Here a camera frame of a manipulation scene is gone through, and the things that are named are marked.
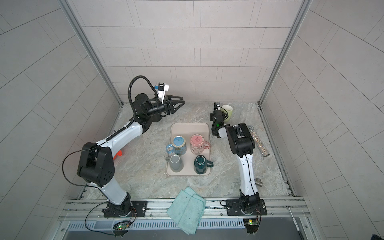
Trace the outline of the beige tray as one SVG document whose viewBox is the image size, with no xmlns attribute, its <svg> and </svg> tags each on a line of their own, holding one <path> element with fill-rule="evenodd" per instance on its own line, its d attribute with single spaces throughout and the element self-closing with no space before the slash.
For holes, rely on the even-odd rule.
<svg viewBox="0 0 384 240">
<path fill-rule="evenodd" d="M 182 136 L 186 140 L 187 151 L 181 155 L 183 162 L 183 169 L 179 172 L 174 172 L 167 162 L 166 174 L 169 177 L 191 177 L 191 176 L 208 176 L 211 174 L 213 168 L 207 168 L 206 172 L 199 175 L 195 172 L 194 161 L 197 155 L 191 152 L 190 140 L 195 134 L 202 135 L 205 141 L 210 142 L 210 127 L 206 123 L 177 123 L 171 127 L 171 141 L 176 136 Z"/>
</svg>

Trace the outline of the small metal fitting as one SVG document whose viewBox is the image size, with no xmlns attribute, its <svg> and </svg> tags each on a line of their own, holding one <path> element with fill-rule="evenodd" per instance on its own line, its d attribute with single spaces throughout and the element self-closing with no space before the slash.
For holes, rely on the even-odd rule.
<svg viewBox="0 0 384 240">
<path fill-rule="evenodd" d="M 260 186 L 260 187 L 263 186 L 263 182 L 259 178 L 255 178 L 255 183 L 256 183 L 257 186 Z"/>
</svg>

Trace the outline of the pink ghost mug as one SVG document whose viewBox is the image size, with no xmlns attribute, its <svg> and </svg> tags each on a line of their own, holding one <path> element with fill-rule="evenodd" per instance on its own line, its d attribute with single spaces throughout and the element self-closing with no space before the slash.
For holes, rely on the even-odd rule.
<svg viewBox="0 0 384 240">
<path fill-rule="evenodd" d="M 195 134 L 190 140 L 191 152 L 195 155 L 201 155 L 204 150 L 210 149 L 211 145 L 207 142 L 202 135 Z"/>
</svg>

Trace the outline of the right circuit board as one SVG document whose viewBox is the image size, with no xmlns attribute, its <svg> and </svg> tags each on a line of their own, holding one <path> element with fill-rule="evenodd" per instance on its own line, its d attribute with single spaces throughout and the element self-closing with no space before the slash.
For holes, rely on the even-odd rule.
<svg viewBox="0 0 384 240">
<path fill-rule="evenodd" d="M 244 226 L 248 234 L 255 234 L 260 226 L 259 219 L 243 219 Z"/>
</svg>

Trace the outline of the left circuit board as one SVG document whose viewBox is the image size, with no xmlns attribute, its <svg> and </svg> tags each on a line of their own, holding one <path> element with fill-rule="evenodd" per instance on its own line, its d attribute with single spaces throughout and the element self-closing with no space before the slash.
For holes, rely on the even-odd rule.
<svg viewBox="0 0 384 240">
<path fill-rule="evenodd" d="M 132 224 L 131 221 L 118 222 L 113 226 L 113 230 L 114 231 L 127 231 L 130 228 L 131 224 Z"/>
</svg>

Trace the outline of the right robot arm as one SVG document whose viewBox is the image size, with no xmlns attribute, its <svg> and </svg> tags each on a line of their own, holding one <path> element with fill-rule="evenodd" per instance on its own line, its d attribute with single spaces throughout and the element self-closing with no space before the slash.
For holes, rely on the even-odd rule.
<svg viewBox="0 0 384 240">
<path fill-rule="evenodd" d="M 237 157 L 241 178 L 240 209 L 246 215 L 257 213 L 260 216 L 260 194 L 253 171 L 255 141 L 245 123 L 225 124 L 225 119 L 228 117 L 228 112 L 222 112 L 220 103 L 215 102 L 214 110 L 210 113 L 210 121 L 213 122 L 211 132 L 217 138 L 228 139 L 230 149 Z"/>
</svg>

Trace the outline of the circuit board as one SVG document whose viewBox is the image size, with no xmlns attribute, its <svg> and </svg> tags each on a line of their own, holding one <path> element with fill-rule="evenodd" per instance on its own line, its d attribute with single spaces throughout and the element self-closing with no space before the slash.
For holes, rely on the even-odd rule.
<svg viewBox="0 0 384 240">
<path fill-rule="evenodd" d="M 113 226 L 113 230 L 114 231 L 127 231 L 130 228 L 131 224 L 132 224 L 131 221 L 118 222 Z"/>
<path fill-rule="evenodd" d="M 243 219 L 244 226 L 248 234 L 255 234 L 260 226 L 259 219 Z"/>
</svg>

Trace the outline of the glitter tube bottle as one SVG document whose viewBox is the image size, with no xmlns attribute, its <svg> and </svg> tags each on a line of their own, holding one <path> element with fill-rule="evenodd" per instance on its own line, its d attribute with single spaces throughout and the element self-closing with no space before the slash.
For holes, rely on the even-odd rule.
<svg viewBox="0 0 384 240">
<path fill-rule="evenodd" d="M 264 146 L 264 144 L 263 144 L 262 140 L 260 139 L 260 137 L 257 135 L 254 127 L 253 126 L 248 127 L 248 129 L 249 129 L 249 131 L 251 133 L 251 136 L 254 139 L 255 145 L 258 147 L 258 149 L 261 152 L 262 156 L 264 158 L 268 157 L 270 155 L 270 153 L 268 152 L 267 148 Z"/>
</svg>

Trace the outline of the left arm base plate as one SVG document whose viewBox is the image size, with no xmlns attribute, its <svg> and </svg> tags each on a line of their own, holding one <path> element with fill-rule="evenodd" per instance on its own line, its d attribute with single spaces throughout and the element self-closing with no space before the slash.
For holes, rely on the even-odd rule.
<svg viewBox="0 0 384 240">
<path fill-rule="evenodd" d="M 102 212 L 105 218 L 144 217 L 147 205 L 147 201 L 126 200 L 121 205 L 107 203 Z"/>
</svg>

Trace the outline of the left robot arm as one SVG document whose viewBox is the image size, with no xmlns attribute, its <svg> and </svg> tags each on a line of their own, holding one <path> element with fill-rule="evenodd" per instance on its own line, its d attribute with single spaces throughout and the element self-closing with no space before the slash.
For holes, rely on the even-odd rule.
<svg viewBox="0 0 384 240">
<path fill-rule="evenodd" d="M 145 76 L 136 76 L 130 82 L 128 98 L 133 110 L 130 121 L 109 137 L 97 143 L 86 143 L 81 151 L 77 175 L 107 198 L 107 207 L 102 210 L 105 218 L 126 217 L 135 213 L 130 194 L 115 179 L 115 155 L 144 134 L 153 122 L 176 113 L 185 104 L 182 97 L 167 95 L 169 86 L 164 83 L 150 85 L 154 93 L 152 99 L 144 93 L 132 97 L 133 85 L 139 79 L 151 83 Z"/>
</svg>

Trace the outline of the teal folded cloth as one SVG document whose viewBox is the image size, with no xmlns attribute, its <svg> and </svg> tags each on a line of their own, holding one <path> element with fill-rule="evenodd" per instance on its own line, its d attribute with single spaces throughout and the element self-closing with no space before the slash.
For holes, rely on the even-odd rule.
<svg viewBox="0 0 384 240">
<path fill-rule="evenodd" d="M 194 235 L 204 214 L 206 200 L 192 188 L 186 187 L 167 210 L 168 216 L 187 235 Z"/>
</svg>

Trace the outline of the light green mug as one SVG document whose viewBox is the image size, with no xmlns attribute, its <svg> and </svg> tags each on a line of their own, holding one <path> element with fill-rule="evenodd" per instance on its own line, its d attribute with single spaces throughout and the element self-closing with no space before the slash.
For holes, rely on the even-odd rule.
<svg viewBox="0 0 384 240">
<path fill-rule="evenodd" d="M 221 106 L 221 111 L 225 114 L 224 122 L 228 122 L 232 118 L 234 108 L 229 105 L 223 105 Z"/>
</svg>

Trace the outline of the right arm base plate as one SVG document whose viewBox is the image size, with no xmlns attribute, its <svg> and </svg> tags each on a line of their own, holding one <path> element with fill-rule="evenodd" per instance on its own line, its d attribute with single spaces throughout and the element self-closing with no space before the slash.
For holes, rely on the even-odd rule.
<svg viewBox="0 0 384 240">
<path fill-rule="evenodd" d="M 228 216 L 266 216 L 268 214 L 267 207 L 263 199 L 260 199 L 257 209 L 252 213 L 246 213 L 241 210 L 240 200 L 225 200 L 225 203 Z"/>
</svg>

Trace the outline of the aluminium rail frame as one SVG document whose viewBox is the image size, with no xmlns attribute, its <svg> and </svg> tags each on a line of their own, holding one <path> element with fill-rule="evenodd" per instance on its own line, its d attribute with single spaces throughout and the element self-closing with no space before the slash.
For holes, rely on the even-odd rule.
<svg viewBox="0 0 384 240">
<path fill-rule="evenodd" d="M 182 217 L 249 218 L 249 217 L 308 217 L 310 210 L 302 197 L 261 197 L 257 209 L 241 210 L 236 198 L 188 197 L 182 194 L 175 199 L 138 199 L 131 201 L 127 215 L 112 212 L 112 207 L 102 200 L 69 200 L 59 214 L 60 221 L 84 220 L 162 220 L 178 223 Z"/>
</svg>

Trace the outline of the red shark plush toy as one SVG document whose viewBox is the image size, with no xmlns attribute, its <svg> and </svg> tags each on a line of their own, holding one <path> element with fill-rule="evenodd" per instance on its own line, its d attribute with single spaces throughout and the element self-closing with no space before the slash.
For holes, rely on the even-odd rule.
<svg viewBox="0 0 384 240">
<path fill-rule="evenodd" d="M 113 157 L 113 160 L 115 160 L 117 157 L 121 157 L 123 155 L 122 151 L 118 151 L 115 156 Z"/>
</svg>

